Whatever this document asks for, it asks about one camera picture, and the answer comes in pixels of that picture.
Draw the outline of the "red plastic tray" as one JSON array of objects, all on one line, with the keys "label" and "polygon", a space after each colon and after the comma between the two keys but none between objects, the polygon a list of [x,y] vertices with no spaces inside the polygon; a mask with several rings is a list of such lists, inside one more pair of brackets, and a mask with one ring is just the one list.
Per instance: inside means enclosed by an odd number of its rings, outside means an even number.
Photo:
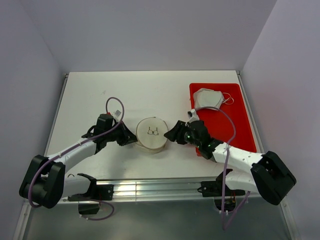
[{"label": "red plastic tray", "polygon": [[193,109],[195,106],[193,94],[201,88],[226,92],[234,99],[233,104],[222,104],[220,106],[219,109],[223,112],[212,109],[197,111],[199,119],[204,121],[210,136],[227,142],[234,134],[232,127],[232,124],[234,124],[236,135],[230,145],[249,152],[257,152],[240,86],[237,83],[191,83],[189,94]]}]

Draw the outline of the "aluminium rail frame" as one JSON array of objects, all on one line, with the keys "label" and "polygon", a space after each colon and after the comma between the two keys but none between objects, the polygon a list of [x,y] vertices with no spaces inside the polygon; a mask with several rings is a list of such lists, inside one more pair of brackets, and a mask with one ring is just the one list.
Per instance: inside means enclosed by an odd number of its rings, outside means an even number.
[{"label": "aluminium rail frame", "polygon": [[[236,70],[92,71],[67,74],[45,151],[70,144],[91,123],[110,96],[125,103],[125,119],[134,125],[147,115],[148,104],[167,123],[184,116],[190,106],[190,83],[242,86]],[[196,157],[192,148],[172,146],[149,155],[108,147],[76,168],[112,184],[112,217],[80,219],[77,202],[62,199],[52,209],[25,202],[16,240],[298,240],[300,234],[288,201],[266,203],[256,193],[241,206],[227,230],[221,227],[214,198],[197,192],[222,170]]]}]

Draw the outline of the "white folded bra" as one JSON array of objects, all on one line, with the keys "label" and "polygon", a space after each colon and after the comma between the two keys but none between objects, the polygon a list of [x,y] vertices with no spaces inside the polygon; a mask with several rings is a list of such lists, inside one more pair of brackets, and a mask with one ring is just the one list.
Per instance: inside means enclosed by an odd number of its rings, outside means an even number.
[{"label": "white folded bra", "polygon": [[219,109],[222,104],[232,105],[235,100],[227,92],[201,88],[193,94],[194,108],[214,107]]}]

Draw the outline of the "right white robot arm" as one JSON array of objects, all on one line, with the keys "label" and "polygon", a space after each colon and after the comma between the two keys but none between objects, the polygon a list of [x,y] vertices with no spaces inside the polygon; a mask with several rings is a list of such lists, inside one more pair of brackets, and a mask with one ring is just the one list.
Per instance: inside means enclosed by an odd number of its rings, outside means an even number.
[{"label": "right white robot arm", "polygon": [[258,193],[272,205],[279,205],[296,185],[297,179],[274,152],[249,152],[211,137],[202,120],[178,121],[164,134],[171,142],[196,147],[200,155],[223,164],[214,181],[202,182],[198,191],[203,197],[243,196]]}]

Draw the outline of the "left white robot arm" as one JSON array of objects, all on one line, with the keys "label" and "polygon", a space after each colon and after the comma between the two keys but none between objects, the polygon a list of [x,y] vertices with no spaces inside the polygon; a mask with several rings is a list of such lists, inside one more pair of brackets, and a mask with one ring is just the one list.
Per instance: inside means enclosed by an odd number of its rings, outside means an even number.
[{"label": "left white robot arm", "polygon": [[95,177],[85,173],[66,177],[66,173],[99,153],[110,142],[122,147],[137,142],[137,137],[121,119],[103,113],[74,145],[50,156],[33,157],[20,185],[19,195],[29,200],[34,208],[47,209],[53,208],[65,197],[95,198],[98,194]]}]

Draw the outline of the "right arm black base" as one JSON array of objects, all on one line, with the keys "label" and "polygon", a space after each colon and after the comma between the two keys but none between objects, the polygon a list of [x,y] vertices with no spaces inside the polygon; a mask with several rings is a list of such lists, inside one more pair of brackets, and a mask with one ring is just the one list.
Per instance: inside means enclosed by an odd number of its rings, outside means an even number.
[{"label": "right arm black base", "polygon": [[[200,193],[204,198],[222,197],[222,181],[220,180],[202,181],[200,183],[200,187],[197,189],[197,192]],[[232,212],[237,206],[236,197],[244,196],[245,194],[246,192],[244,190],[239,190],[239,189],[231,190],[226,186],[224,210],[228,212]]]}]

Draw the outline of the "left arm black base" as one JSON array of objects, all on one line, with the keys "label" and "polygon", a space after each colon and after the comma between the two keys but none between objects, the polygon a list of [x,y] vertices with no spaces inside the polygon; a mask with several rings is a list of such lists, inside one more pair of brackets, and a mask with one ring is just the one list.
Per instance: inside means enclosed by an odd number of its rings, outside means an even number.
[{"label": "left arm black base", "polygon": [[93,193],[89,195],[85,194],[75,194],[68,196],[67,200],[69,202],[84,202],[91,201],[93,203],[79,203],[78,213],[80,215],[88,216],[92,218],[102,211],[106,211],[109,216],[114,213],[114,207],[111,206],[109,202],[113,199],[114,185],[113,184],[102,184],[97,185],[93,190]]}]

